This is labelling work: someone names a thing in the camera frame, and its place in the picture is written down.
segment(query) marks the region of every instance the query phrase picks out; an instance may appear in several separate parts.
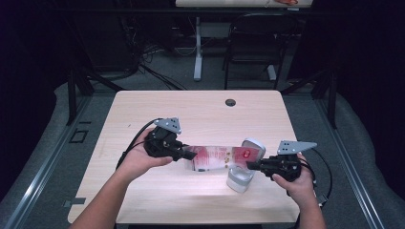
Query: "table leg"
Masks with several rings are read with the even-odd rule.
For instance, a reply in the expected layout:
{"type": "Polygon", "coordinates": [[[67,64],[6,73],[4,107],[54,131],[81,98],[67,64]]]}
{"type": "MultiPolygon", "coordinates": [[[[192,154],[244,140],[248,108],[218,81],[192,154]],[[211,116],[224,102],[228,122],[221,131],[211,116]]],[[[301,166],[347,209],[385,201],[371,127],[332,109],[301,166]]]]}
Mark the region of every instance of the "table leg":
{"type": "Polygon", "coordinates": [[[201,36],[201,24],[200,17],[196,20],[196,65],[194,67],[194,80],[202,80],[202,67],[203,67],[203,56],[202,56],[202,36],[201,36]]]}

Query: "black controller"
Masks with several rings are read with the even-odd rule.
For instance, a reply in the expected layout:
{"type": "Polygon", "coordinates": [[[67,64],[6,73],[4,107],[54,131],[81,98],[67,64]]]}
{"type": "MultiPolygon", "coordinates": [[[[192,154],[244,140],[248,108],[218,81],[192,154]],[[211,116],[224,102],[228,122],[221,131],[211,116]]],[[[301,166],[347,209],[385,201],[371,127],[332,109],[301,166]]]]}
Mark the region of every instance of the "black controller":
{"type": "Polygon", "coordinates": [[[301,175],[303,164],[297,153],[316,147],[314,142],[281,141],[277,150],[277,156],[270,156],[255,162],[247,162],[249,170],[257,170],[273,180],[273,174],[278,174],[287,181],[294,181],[301,175]]]}
{"type": "Polygon", "coordinates": [[[180,158],[192,160],[196,153],[185,151],[181,141],[177,141],[177,134],[181,133],[179,121],[176,118],[159,119],[155,121],[157,127],[145,138],[143,147],[149,156],[171,156],[174,161],[180,158]]]}
{"type": "Polygon", "coordinates": [[[278,174],[287,181],[294,181],[301,175],[301,162],[297,155],[278,155],[261,159],[258,162],[247,162],[249,170],[258,170],[273,180],[273,174],[278,174]]]}

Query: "chair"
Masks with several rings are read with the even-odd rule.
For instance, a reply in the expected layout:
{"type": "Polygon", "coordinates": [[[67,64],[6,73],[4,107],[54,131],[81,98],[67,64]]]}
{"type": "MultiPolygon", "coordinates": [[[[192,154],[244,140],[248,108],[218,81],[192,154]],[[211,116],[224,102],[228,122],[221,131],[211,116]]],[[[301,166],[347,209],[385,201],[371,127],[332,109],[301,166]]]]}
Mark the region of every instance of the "chair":
{"type": "Polygon", "coordinates": [[[223,63],[224,88],[227,89],[229,63],[277,65],[273,89],[277,88],[288,40],[296,31],[298,21],[288,15],[248,13],[237,17],[230,25],[223,63]]]}

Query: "white table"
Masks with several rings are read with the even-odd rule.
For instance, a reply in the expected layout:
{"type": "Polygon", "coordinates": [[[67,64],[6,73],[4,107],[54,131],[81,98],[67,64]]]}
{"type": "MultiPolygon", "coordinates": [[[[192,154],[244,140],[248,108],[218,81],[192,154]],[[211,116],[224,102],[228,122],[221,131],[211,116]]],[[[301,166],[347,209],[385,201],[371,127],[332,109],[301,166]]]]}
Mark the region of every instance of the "white table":
{"type": "MultiPolygon", "coordinates": [[[[121,153],[147,122],[180,119],[178,140],[189,145],[240,146],[246,137],[262,142],[265,157],[276,155],[281,140],[296,140],[281,95],[276,91],[119,92],[107,116],[77,198],[73,222],[114,172],[121,153]],[[227,99],[236,105],[225,105],[227,99]]],[[[134,180],[117,223],[217,224],[294,222],[299,210],[269,177],[257,172],[247,191],[226,185],[227,170],[193,172],[179,160],[134,180]]]]}

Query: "metal rail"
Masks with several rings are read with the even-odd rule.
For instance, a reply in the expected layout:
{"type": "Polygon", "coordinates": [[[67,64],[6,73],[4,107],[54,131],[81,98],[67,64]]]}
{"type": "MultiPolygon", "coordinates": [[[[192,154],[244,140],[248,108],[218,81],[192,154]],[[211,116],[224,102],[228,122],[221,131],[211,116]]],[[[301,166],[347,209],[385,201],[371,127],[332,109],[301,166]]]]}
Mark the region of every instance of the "metal rail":
{"type": "Polygon", "coordinates": [[[90,104],[90,100],[91,97],[83,96],[77,108],[77,118],[74,120],[72,125],[65,127],[62,135],[57,140],[53,152],[46,158],[35,178],[32,180],[30,187],[27,189],[25,195],[22,197],[20,203],[9,218],[6,228],[14,229],[22,228],[24,226],[25,220],[45,188],[45,185],[51,177],[53,170],[62,155],[64,145],[69,140],[69,136],[75,131],[78,120],[90,104]]]}
{"type": "Polygon", "coordinates": [[[370,225],[370,228],[382,229],[384,225],[376,212],[376,209],[373,206],[373,201],[370,199],[369,193],[367,192],[366,188],[361,181],[360,176],[358,175],[353,163],[352,159],[349,156],[346,147],[340,138],[337,129],[333,129],[329,123],[328,117],[326,115],[326,107],[325,104],[320,99],[315,99],[316,107],[318,108],[319,113],[322,116],[322,119],[325,125],[330,132],[334,142],[336,143],[337,151],[340,157],[340,162],[342,167],[348,177],[349,183],[352,186],[354,194],[360,204],[361,209],[363,210],[364,216],[366,217],[367,222],[370,225]]]}

